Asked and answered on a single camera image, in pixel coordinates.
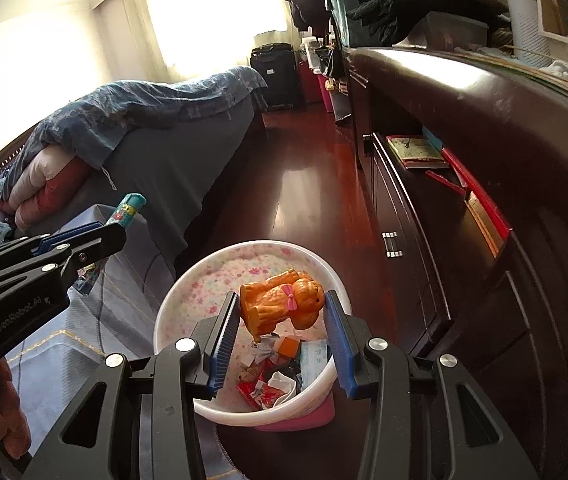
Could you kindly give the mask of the orange sponge block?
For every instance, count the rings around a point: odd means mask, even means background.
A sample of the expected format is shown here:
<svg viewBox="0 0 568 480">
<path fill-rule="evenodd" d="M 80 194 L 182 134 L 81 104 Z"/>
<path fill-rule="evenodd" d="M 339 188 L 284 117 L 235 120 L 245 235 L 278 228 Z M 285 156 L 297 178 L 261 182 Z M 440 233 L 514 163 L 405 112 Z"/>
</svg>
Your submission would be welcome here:
<svg viewBox="0 0 568 480">
<path fill-rule="evenodd" d="M 275 352 L 283 359 L 294 359 L 300 349 L 301 341 L 295 337 L 284 336 L 276 341 Z"/>
</svg>

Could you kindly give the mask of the orange toy dog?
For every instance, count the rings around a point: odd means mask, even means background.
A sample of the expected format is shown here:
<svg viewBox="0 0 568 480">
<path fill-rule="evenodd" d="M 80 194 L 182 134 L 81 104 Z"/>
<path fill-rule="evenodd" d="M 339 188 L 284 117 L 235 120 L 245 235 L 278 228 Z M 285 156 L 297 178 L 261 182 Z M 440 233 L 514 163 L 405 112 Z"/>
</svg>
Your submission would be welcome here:
<svg viewBox="0 0 568 480">
<path fill-rule="evenodd" d="M 279 323 L 290 320 L 296 330 L 308 330 L 324 308 L 323 286 L 308 273 L 290 269 L 262 282 L 241 285 L 241 318 L 257 344 Z"/>
</svg>

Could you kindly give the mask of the teal patterned tube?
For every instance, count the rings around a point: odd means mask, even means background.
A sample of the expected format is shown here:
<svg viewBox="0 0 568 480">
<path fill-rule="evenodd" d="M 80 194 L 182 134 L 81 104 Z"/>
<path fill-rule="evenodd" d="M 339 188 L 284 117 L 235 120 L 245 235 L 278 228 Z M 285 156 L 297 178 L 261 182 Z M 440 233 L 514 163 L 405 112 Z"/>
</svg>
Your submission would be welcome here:
<svg viewBox="0 0 568 480">
<path fill-rule="evenodd" d="M 78 253 L 78 278 L 74 289 L 87 296 L 93 289 L 107 259 L 123 248 L 125 231 L 131 226 L 136 214 L 147 204 L 142 194 L 126 194 L 106 223 L 88 239 L 88 244 Z"/>
</svg>

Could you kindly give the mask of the white floral trash bin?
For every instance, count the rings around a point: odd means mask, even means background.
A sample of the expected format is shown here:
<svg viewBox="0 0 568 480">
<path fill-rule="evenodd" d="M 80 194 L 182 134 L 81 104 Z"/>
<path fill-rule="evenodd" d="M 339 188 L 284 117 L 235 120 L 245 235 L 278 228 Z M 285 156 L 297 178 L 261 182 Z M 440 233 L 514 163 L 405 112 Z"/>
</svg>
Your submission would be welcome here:
<svg viewBox="0 0 568 480">
<path fill-rule="evenodd" d="M 326 290 L 336 292 L 342 309 L 352 312 L 350 298 L 336 271 L 319 255 L 281 240 L 251 240 L 222 248 L 188 269 L 163 299 L 154 329 L 154 352 L 190 335 L 204 318 L 217 315 L 229 292 L 289 269 L 305 271 Z M 252 336 L 238 329 L 223 388 L 211 401 L 196 400 L 195 412 L 210 422 L 261 431 L 299 431 L 328 424 L 335 415 L 333 385 L 337 370 L 328 359 L 314 382 L 281 406 L 253 408 L 237 390 L 237 376 Z"/>
</svg>

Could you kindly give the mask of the red snack wrapper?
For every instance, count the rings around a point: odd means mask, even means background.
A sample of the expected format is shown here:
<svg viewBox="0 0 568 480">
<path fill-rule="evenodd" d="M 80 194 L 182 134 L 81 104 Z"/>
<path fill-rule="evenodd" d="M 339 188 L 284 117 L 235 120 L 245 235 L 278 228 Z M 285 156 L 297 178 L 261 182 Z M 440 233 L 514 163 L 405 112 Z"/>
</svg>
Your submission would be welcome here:
<svg viewBox="0 0 568 480">
<path fill-rule="evenodd" d="M 236 389 L 253 408 L 267 410 L 285 396 L 285 391 L 269 385 L 267 374 L 274 370 L 270 360 L 248 367 L 238 374 Z"/>
</svg>

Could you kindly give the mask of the pink and red comforter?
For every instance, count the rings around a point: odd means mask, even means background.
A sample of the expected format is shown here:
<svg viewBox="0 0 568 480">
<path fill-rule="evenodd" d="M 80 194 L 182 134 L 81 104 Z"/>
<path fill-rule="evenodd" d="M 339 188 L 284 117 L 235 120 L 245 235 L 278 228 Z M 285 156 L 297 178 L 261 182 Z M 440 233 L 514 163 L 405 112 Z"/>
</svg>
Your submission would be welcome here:
<svg viewBox="0 0 568 480">
<path fill-rule="evenodd" d="M 0 211 L 25 231 L 66 206 L 92 172 L 61 146 L 46 146 L 22 171 L 8 200 L 0 200 Z"/>
</svg>

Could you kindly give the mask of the blue tablecloth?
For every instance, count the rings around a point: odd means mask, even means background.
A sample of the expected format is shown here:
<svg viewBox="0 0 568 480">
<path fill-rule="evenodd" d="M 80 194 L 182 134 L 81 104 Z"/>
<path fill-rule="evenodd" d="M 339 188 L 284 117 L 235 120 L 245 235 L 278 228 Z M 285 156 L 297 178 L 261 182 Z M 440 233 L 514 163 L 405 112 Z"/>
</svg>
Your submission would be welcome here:
<svg viewBox="0 0 568 480">
<path fill-rule="evenodd" d="M 70 289 L 70 306 L 6 355 L 35 454 L 52 425 L 105 356 L 153 353 L 160 304 L 174 278 L 143 214 L 126 230 L 92 291 Z"/>
</svg>

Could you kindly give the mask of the bed with grey sheet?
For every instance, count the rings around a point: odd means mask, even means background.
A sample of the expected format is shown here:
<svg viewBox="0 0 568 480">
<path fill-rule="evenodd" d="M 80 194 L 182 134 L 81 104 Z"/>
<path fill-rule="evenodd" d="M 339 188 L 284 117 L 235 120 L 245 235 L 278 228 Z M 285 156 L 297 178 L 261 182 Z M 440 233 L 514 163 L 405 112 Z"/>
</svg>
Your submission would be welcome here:
<svg viewBox="0 0 568 480">
<path fill-rule="evenodd" d="M 56 230 L 90 206 L 114 206 L 125 194 L 139 193 L 147 200 L 142 214 L 150 236 L 165 262 L 172 264 L 187 248 L 187 229 L 203 211 L 206 195 L 259 112 L 257 103 L 246 98 L 224 113 L 168 129 L 138 128 L 127 133 L 66 206 L 23 232 Z M 14 217 L 1 211 L 0 219 L 16 226 Z"/>
</svg>

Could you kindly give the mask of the blue patterned duvet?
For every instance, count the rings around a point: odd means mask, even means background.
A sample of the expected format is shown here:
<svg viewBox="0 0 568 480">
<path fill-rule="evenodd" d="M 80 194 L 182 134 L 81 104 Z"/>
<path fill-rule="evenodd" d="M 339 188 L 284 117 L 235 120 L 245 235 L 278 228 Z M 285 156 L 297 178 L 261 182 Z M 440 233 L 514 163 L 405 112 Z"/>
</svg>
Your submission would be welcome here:
<svg viewBox="0 0 568 480">
<path fill-rule="evenodd" d="M 46 146 L 59 145 L 100 169 L 127 133 L 207 118 L 227 112 L 246 98 L 263 110 L 265 90 L 267 82 L 249 66 L 178 84 L 141 80 L 104 84 L 35 126 L 16 158 L 0 173 L 0 200 L 8 198 L 22 172 Z"/>
</svg>

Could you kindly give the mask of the red book on shelf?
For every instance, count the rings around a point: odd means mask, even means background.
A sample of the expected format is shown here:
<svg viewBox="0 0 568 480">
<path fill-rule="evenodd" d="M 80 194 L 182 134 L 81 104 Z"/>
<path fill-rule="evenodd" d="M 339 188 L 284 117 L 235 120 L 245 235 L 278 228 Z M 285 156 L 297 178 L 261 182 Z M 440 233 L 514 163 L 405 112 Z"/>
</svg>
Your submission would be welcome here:
<svg viewBox="0 0 568 480">
<path fill-rule="evenodd" d="M 496 258 L 512 231 L 508 220 L 450 148 L 441 148 L 440 154 L 448 168 L 455 173 L 456 180 L 449 180 L 442 174 L 436 174 L 434 170 L 427 170 L 427 176 L 463 197 L 466 208 L 482 233 L 492 257 Z"/>
</svg>

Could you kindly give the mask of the dark wooden dresser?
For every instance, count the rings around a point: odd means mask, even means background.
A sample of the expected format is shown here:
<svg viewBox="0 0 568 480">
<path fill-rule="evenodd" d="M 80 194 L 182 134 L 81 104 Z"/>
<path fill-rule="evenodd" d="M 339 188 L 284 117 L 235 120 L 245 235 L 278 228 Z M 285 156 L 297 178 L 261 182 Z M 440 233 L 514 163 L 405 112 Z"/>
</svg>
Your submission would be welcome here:
<svg viewBox="0 0 568 480">
<path fill-rule="evenodd" d="M 398 346 L 456 356 L 543 479 L 568 479 L 568 96 L 459 55 L 345 65 Z"/>
</svg>

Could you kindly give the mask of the black suitcase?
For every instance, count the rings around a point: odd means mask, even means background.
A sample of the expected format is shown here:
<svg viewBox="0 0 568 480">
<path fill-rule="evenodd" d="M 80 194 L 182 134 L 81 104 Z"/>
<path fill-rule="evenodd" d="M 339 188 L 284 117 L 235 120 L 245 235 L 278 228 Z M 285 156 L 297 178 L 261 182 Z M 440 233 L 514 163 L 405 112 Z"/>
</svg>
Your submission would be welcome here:
<svg viewBox="0 0 568 480">
<path fill-rule="evenodd" d="M 300 96 L 297 60 L 285 42 L 263 44 L 251 51 L 250 66 L 267 83 L 263 96 L 270 108 L 294 107 Z"/>
</svg>

